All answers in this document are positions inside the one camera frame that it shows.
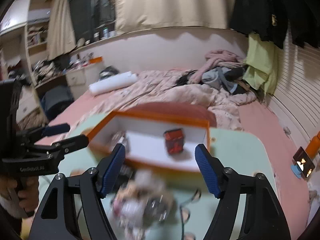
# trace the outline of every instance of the pink bed sheet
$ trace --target pink bed sheet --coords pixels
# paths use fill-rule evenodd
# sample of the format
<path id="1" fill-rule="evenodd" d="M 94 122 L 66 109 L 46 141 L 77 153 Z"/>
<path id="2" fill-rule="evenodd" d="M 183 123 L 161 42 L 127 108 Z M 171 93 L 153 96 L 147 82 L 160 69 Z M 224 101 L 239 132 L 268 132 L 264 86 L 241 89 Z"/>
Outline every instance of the pink bed sheet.
<path id="1" fill-rule="evenodd" d="M 278 197 L 291 239 L 295 240 L 305 230 L 309 216 L 307 182 L 291 171 L 292 156 L 297 149 L 285 135 L 275 114 L 258 101 L 240 106 L 239 112 L 244 130 L 257 136 L 265 146 L 276 175 Z"/>
<path id="2" fill-rule="evenodd" d="M 53 120 L 51 125 L 63 122 L 75 124 L 83 114 L 108 99 L 109 95 L 92 97 L 87 91 Z M 244 130 L 257 136 L 265 146 L 276 175 L 278 196 L 288 221 L 291 238 L 295 240 L 305 230 L 309 215 L 307 183 L 295 177 L 290 168 L 296 147 L 285 135 L 277 117 L 264 105 L 255 101 L 240 106 L 239 112 Z M 51 144 L 56 140 L 56 137 L 44 138 L 39 143 Z"/>

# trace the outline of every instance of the curtain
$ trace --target curtain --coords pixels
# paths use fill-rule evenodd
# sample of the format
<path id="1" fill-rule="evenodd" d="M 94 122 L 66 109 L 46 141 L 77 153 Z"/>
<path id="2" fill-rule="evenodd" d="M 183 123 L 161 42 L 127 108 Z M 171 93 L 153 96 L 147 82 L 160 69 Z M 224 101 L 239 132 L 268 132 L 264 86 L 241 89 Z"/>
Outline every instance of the curtain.
<path id="1" fill-rule="evenodd" d="M 75 32 L 70 16 L 69 0 L 52 0 L 47 49 L 49 60 L 76 47 Z"/>
<path id="2" fill-rule="evenodd" d="M 118 33 L 172 26 L 228 28 L 234 0 L 116 0 Z"/>

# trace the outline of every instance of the mint green tabletop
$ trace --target mint green tabletop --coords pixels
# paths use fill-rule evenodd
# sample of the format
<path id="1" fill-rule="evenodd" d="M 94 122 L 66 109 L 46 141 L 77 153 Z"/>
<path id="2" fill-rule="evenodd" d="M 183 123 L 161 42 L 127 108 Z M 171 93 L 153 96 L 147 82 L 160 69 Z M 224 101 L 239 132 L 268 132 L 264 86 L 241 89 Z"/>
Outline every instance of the mint green tabletop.
<path id="1" fill-rule="evenodd" d="M 105 114 L 97 114 L 89 117 L 85 122 L 79 125 L 70 136 L 80 134 L 84 129 L 95 126 L 99 123 Z M 210 129 L 210 136 L 212 139 L 210 152 L 212 156 L 219 158 L 225 167 L 232 167 L 237 173 L 252 176 L 256 172 L 264 173 L 274 191 L 276 192 L 275 180 L 272 172 L 272 168 L 265 151 L 265 148 L 261 141 L 252 134 L 230 131 L 222 129 Z M 70 172 L 74 169 L 87 170 L 90 167 L 95 167 L 97 161 L 90 152 L 89 149 L 82 149 L 77 152 L 70 153 L 65 156 L 65 159 L 61 161 L 59 170 L 66 176 L 70 175 Z M 54 175 L 47 176 L 51 181 Z M 40 200 L 43 198 L 44 193 L 48 188 L 48 183 L 44 178 L 39 179 L 39 191 Z M 170 188 L 175 197 L 176 203 L 180 203 L 188 200 L 194 194 L 194 191 Z M 110 212 L 110 200 L 113 196 L 108 195 L 102 200 L 106 214 Z M 76 210 L 81 207 L 80 197 L 76 196 Z M 191 212 L 190 219 L 185 225 L 185 232 L 191 232 L 195 234 L 196 239 L 203 239 L 215 210 L 218 206 L 219 200 L 208 192 L 202 192 L 202 196 L 199 202 L 191 203 L 187 208 Z M 235 226 L 232 231 L 230 239 L 237 239 L 242 224 L 242 218 L 244 214 L 245 195 L 240 196 L 239 208 L 236 217 Z M 146 240 L 180 240 L 181 239 L 181 221 L 178 209 L 175 210 L 175 214 L 165 223 L 154 225 L 147 233 Z M 119 240 L 124 240 L 122 230 L 119 230 L 111 221 L 111 225 Z M 90 239 L 85 225 L 83 213 L 81 212 L 79 217 L 79 227 L 82 237 Z"/>

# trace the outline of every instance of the metal bolt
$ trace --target metal bolt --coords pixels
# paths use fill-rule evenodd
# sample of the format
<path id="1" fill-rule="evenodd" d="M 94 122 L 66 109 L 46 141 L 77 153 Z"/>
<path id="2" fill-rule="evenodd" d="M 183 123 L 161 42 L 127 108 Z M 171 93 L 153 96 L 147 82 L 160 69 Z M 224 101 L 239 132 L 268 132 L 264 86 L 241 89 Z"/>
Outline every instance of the metal bolt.
<path id="1" fill-rule="evenodd" d="M 89 172 L 90 174 L 94 174 L 94 173 L 97 172 L 97 169 L 93 167 L 93 168 L 88 169 L 88 172 Z"/>
<path id="2" fill-rule="evenodd" d="M 263 173 L 258 173 L 257 174 L 258 179 L 265 179 L 266 176 Z"/>
<path id="3" fill-rule="evenodd" d="M 225 167 L 225 168 L 224 168 L 224 172 L 227 173 L 227 174 L 230 174 L 230 173 L 233 172 L 233 169 L 230 168 L 230 167 Z"/>
<path id="4" fill-rule="evenodd" d="M 63 174 L 62 173 L 58 173 L 54 178 L 59 180 L 59 179 L 62 179 L 63 178 Z"/>

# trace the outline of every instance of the bed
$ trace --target bed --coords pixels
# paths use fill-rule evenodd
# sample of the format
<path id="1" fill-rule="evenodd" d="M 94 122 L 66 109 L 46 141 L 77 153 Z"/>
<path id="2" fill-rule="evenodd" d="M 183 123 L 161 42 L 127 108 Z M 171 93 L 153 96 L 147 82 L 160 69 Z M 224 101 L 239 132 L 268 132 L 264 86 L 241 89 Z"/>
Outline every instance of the bed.
<path id="1" fill-rule="evenodd" d="M 306 181 L 291 172 L 294 143 L 285 135 L 276 116 L 264 105 L 255 101 L 254 93 L 229 96 L 206 85 L 174 87 L 179 70 L 143 71 L 134 85 L 93 97 L 89 91 L 70 105 L 50 124 L 67 122 L 74 130 L 89 116 L 108 113 L 111 110 L 125 111 L 133 106 L 157 101 L 177 101 L 201 105 L 216 115 L 217 127 L 243 130 L 257 136 L 264 144 L 271 162 L 278 198 L 284 210 L 292 239 L 297 239 L 305 230 L 309 215 L 309 194 Z M 39 143 L 51 144 L 67 134 L 44 138 Z"/>

